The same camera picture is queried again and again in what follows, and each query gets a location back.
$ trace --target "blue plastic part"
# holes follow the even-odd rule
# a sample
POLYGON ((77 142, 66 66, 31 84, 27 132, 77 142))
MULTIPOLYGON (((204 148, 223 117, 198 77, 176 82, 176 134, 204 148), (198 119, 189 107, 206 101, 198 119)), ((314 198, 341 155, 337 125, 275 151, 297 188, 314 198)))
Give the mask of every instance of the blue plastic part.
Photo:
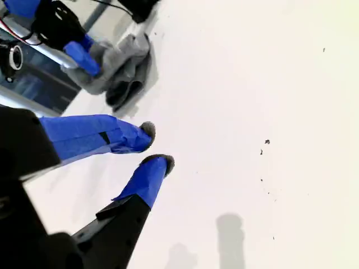
POLYGON ((5 6, 12 14, 33 18, 40 2, 41 0, 6 0, 5 6))
POLYGON ((151 142, 139 127, 110 115, 39 119, 62 165, 94 154, 142 152, 151 142), (100 135, 103 132, 109 143, 100 135))
POLYGON ((137 194, 150 208, 152 208, 162 185, 166 169, 167 160, 164 157, 156 157, 141 164, 135 170, 122 193, 112 200, 121 200, 137 194))
POLYGON ((94 40, 89 35, 85 35, 85 38, 80 42, 80 44, 86 52, 89 52, 90 48, 94 44, 94 40))
POLYGON ((100 72, 100 66, 80 43, 71 41, 64 47, 64 50, 88 74, 96 76, 100 72))

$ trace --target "gray cloth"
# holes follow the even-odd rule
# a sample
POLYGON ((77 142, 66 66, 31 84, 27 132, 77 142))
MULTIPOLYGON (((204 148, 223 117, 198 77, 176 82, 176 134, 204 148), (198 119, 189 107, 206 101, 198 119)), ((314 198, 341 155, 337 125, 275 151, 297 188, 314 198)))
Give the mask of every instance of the gray cloth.
POLYGON ((140 62, 129 59, 114 75, 114 83, 106 92, 106 103, 116 112, 144 89, 151 66, 150 53, 140 62))
POLYGON ((101 66, 97 76, 87 74, 82 68, 64 68, 67 75, 88 93, 97 95, 111 91, 108 104, 118 106, 113 99, 117 89, 122 92, 125 85, 130 85, 130 91, 136 85, 143 87, 150 62, 150 42, 145 34, 129 35, 116 47, 106 42, 95 43, 89 53, 101 66))

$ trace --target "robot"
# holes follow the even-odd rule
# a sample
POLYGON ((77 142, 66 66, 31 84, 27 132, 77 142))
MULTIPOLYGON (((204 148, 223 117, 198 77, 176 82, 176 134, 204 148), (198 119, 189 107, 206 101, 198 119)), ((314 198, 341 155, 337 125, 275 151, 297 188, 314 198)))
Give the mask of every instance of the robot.
POLYGON ((146 157, 119 196, 73 236, 47 234, 22 184, 93 154, 143 152, 154 141, 154 125, 137 127, 108 115, 39 119, 8 107, 0 107, 0 123, 2 268, 126 268, 174 167, 171 156, 146 157))

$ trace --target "metal rod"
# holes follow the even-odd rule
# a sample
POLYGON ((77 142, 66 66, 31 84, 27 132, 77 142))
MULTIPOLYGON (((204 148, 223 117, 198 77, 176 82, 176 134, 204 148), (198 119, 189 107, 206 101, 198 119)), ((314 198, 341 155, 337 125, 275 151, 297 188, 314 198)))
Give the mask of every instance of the metal rod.
POLYGON ((97 22, 97 20, 100 18, 100 16, 105 12, 105 10, 108 8, 108 5, 110 4, 111 0, 102 0, 105 4, 98 4, 94 12, 90 15, 90 17, 87 19, 87 21, 84 23, 82 28, 85 29, 86 32, 90 31, 92 26, 97 22))
MULTIPOLYGON (((21 25, 19 25, 17 22, 15 22, 11 18, 4 18, 4 22, 7 24, 7 26, 15 32, 18 36, 26 36, 30 33, 30 31, 21 25)), ((6 28, 0 24, 0 28, 4 31, 7 31, 6 28)), ((36 35, 33 35, 30 39, 27 40, 30 44, 37 44, 40 42, 40 40, 36 37, 36 35)), ((32 47, 36 49, 38 52, 46 55, 51 60, 57 62, 58 64, 66 67, 66 68, 76 68, 77 63, 68 55, 66 55, 64 52, 60 52, 59 50, 52 49, 48 47, 45 44, 41 44, 38 46, 32 47)))

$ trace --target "circular metal ring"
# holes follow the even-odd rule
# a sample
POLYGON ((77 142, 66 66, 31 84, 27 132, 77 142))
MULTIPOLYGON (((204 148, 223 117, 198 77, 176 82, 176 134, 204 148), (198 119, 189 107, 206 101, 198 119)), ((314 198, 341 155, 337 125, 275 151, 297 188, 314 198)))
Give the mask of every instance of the circular metal ring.
POLYGON ((10 49, 9 64, 12 69, 18 71, 21 69, 22 63, 23 63, 22 49, 18 45, 15 45, 10 49))

